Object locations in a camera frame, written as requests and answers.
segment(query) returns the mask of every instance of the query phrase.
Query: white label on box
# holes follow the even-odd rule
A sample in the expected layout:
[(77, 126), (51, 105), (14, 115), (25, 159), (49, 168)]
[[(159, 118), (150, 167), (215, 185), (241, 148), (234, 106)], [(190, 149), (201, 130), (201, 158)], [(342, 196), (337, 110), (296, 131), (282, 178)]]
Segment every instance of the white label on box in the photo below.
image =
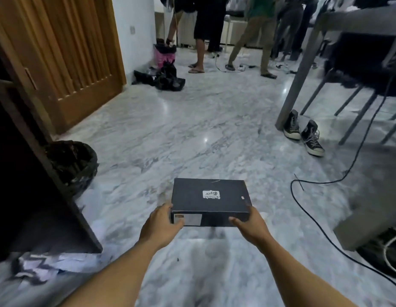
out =
[(202, 191), (202, 196), (205, 199), (221, 199), (219, 191)]
[(184, 219), (185, 225), (187, 226), (201, 226), (201, 214), (174, 214), (174, 224)]

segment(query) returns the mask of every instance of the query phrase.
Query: black shorts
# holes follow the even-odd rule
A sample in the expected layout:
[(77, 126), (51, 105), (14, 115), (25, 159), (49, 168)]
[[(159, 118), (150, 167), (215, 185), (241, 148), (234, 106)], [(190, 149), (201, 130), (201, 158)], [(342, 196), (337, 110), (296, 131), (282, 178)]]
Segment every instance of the black shorts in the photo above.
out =
[(195, 2), (198, 11), (194, 39), (209, 40), (216, 13), (222, 9), (221, 0), (200, 0)]
[(174, 0), (174, 11), (176, 13), (183, 10), (185, 13), (196, 11), (194, 0)]

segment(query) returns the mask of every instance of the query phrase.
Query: marble floor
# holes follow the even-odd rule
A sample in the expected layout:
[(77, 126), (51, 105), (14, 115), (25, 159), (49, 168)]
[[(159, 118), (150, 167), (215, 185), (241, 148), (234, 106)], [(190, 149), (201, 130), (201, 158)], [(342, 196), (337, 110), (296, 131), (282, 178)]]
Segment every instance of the marble floor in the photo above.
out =
[[(244, 50), (236, 63), (260, 58)], [(286, 139), (274, 127), (294, 75), (271, 69), (270, 80), (259, 69), (222, 73), (215, 60), (205, 59), (205, 74), (188, 74), (195, 53), (177, 52), (178, 76), (186, 79), (181, 92), (161, 92), (133, 85), (60, 139), (88, 143), (100, 163), (95, 183), (105, 203), (98, 219), (106, 224), (104, 245), (116, 256), (130, 248), (157, 204), (169, 197), (174, 178), (242, 179), (253, 205), (262, 212), (272, 235), (298, 261), (333, 285), (358, 306), (396, 307), (396, 287), (349, 261), (335, 250), (292, 199), (295, 178), (328, 181), (341, 177), (354, 158), (369, 118), (364, 117), (344, 146), (339, 139), (370, 91), (362, 90), (337, 118), (337, 108), (353, 92), (327, 84), (301, 117), (303, 128), (314, 118), (320, 128), (323, 159), (307, 154), (300, 143)], [(221, 56), (217, 65), (223, 69)], [(295, 108), (300, 111), (321, 79), (311, 70)], [(396, 167), (396, 135), (386, 146), (377, 144), (392, 126), (396, 99), (389, 98), (370, 131), (359, 159), (342, 183), (294, 186), (300, 204), (322, 225), (333, 241), (333, 228), (351, 213), (350, 201)], [(363, 261), (358, 254), (349, 253)], [(64, 274), (41, 286), (40, 294), (19, 290), (0, 306), (54, 305), (86, 279)], [(267, 262), (235, 228), (186, 227), (154, 257), (145, 276), (137, 306), (283, 306)]]

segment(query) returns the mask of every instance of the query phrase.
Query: high-top sneaker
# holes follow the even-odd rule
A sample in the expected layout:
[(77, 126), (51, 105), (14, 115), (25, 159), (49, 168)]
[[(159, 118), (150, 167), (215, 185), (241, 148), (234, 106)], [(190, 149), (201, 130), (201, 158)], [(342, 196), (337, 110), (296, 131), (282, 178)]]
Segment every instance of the high-top sneaker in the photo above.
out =
[(289, 139), (300, 140), (299, 124), (297, 122), (298, 113), (296, 110), (292, 110), (283, 125), (283, 133)]
[(318, 142), (319, 135), (317, 124), (311, 119), (309, 120), (306, 128), (302, 131), (301, 138), (303, 139), (306, 150), (310, 155), (323, 157), (324, 149)]

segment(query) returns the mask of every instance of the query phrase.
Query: hand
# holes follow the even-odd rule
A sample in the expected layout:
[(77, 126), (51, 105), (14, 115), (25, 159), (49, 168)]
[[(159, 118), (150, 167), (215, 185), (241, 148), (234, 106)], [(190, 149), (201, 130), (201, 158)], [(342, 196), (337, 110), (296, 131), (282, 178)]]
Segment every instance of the hand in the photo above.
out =
[(184, 220), (171, 224), (168, 214), (172, 207), (171, 203), (165, 203), (156, 207), (141, 228), (140, 242), (150, 242), (158, 251), (166, 247), (175, 235), (184, 227)]
[(268, 239), (273, 239), (273, 237), (259, 211), (255, 207), (249, 206), (249, 212), (250, 215), (247, 222), (242, 222), (234, 217), (230, 217), (229, 221), (239, 229), (247, 241), (259, 249), (262, 243)]

